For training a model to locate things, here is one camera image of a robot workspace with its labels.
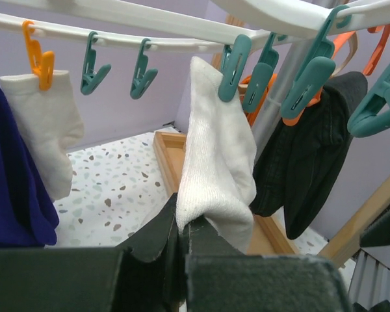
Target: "speckled tabletop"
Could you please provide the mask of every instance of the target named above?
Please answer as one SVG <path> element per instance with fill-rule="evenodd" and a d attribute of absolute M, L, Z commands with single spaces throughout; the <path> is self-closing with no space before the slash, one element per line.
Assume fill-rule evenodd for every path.
<path fill-rule="evenodd" d="M 55 247 L 116 246 L 163 207 L 168 198 L 153 136 L 144 133 L 68 154 L 74 176 L 70 196 L 55 202 L 60 218 Z M 284 224 L 281 210 L 276 215 Z M 327 242 L 307 229 L 294 243 L 303 254 L 317 254 Z M 348 260 L 340 269 L 347 287 L 354 267 Z"/>

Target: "clip hook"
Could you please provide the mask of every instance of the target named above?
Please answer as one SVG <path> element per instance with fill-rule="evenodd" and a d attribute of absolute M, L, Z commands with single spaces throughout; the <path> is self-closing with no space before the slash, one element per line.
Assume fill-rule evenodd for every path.
<path fill-rule="evenodd" d="M 223 78 L 218 88 L 218 96 L 223 102 L 230 102 L 237 91 L 242 71 L 252 49 L 252 40 L 245 34 L 240 34 L 234 41 L 233 49 L 224 46 L 221 58 Z"/>
<path fill-rule="evenodd" d="M 146 48 L 146 42 L 149 41 L 149 38 L 143 39 L 142 43 L 140 44 L 140 49 L 138 50 L 135 72 L 133 74 L 133 80 L 131 82 L 130 89 L 130 96 L 132 99 L 140 99 L 157 76 L 157 68 L 151 68 L 146 71 L 149 57 L 144 54 L 144 49 Z"/>
<path fill-rule="evenodd" d="M 378 114 L 385 104 L 389 105 L 389 110 Z M 347 128 L 358 138 L 390 128 L 390 64 L 352 113 Z"/>
<path fill-rule="evenodd" d="M 42 54 L 39 41 L 31 38 L 34 29 L 30 29 L 29 25 L 34 25 L 34 23 L 26 20 L 22 24 L 29 63 L 32 72 L 39 77 L 40 89 L 49 90 L 52 86 L 55 54 L 52 51 L 46 51 Z"/>
<path fill-rule="evenodd" d="M 293 86 L 281 104 L 280 114 L 283 118 L 295 119 L 331 77 L 335 70 L 335 61 L 331 59 L 335 45 L 326 36 L 334 24 L 337 13 L 346 8 L 348 8 L 346 5 L 333 8 L 313 40 L 312 46 L 294 78 Z M 345 27 L 350 20 L 351 16 L 347 16 L 343 21 L 337 22 L 336 27 Z"/>
<path fill-rule="evenodd" d="M 242 109 L 246 112 L 253 112 L 257 108 L 278 64 L 279 53 L 272 49 L 276 36 L 277 34 L 274 32 L 270 34 L 261 52 L 259 61 L 254 66 L 252 77 L 242 101 Z"/>
<path fill-rule="evenodd" d="M 86 43 L 84 65 L 83 65 L 83 76 L 81 79 L 81 93 L 85 96 L 91 94 L 99 84 L 104 80 L 105 76 L 110 72 L 111 65 L 106 64 L 95 72 L 94 66 L 96 65 L 97 51 L 92 49 L 92 44 L 97 42 L 98 33 L 96 31 L 90 32 Z"/>

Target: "wooden tray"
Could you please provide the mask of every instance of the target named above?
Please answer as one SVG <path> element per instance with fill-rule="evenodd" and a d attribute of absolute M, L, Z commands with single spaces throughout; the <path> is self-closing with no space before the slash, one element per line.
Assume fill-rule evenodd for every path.
<path fill-rule="evenodd" d="M 186 135 L 156 132 L 153 140 L 157 162 L 161 169 L 168 196 L 177 192 L 185 160 Z M 279 221 L 271 216 L 254 216 L 253 238 L 248 248 L 250 255 L 299 254 L 298 249 L 286 237 Z"/>

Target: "blue cloth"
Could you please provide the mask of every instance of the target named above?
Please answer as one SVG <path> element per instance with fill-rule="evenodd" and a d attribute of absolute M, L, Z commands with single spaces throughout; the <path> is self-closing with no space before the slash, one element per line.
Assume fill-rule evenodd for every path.
<path fill-rule="evenodd" d="M 0 247 L 54 245 L 59 218 L 0 89 Z"/>

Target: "white plastic rod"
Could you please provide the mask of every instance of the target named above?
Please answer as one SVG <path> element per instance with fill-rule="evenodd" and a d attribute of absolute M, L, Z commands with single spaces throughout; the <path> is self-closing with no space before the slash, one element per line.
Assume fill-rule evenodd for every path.
<path fill-rule="evenodd" d="M 12 31 L 21 34 L 21 25 L 25 21 L 24 18 L 11 16 L 0 13 L 0 29 Z M 34 25 L 31 28 L 35 29 L 33 36 L 48 37 L 54 39 L 73 40 L 86 43 L 88 34 L 91 31 L 97 31 L 99 39 L 95 44 L 99 46 L 110 47 L 125 47 L 138 49 L 140 43 L 145 37 L 131 36 L 127 34 L 116 34 L 111 32 L 99 31 L 95 29 L 84 29 L 79 27 L 48 23 L 44 21 L 33 20 Z M 268 31 L 261 31 L 255 37 L 253 49 L 259 49 L 264 46 L 268 36 Z M 219 53 L 222 52 L 223 45 L 215 42 L 202 41 L 198 39 L 184 38 L 157 38 L 149 37 L 151 40 L 148 51 L 162 51 L 175 53 Z M 282 42 L 275 44 L 286 44 L 295 42 L 299 38 L 288 37 Z"/>
<path fill-rule="evenodd" d="M 299 0 L 212 0 L 245 23 L 302 38 L 315 37 L 331 9 Z M 332 27 L 330 34 L 390 24 L 390 0 L 359 0 L 338 13 L 338 19 L 353 14 L 342 29 Z"/>
<path fill-rule="evenodd" d="M 259 33 L 242 27 L 120 0 L 0 0 L 81 18 L 163 31 L 221 44 L 233 44 L 237 35 Z"/>

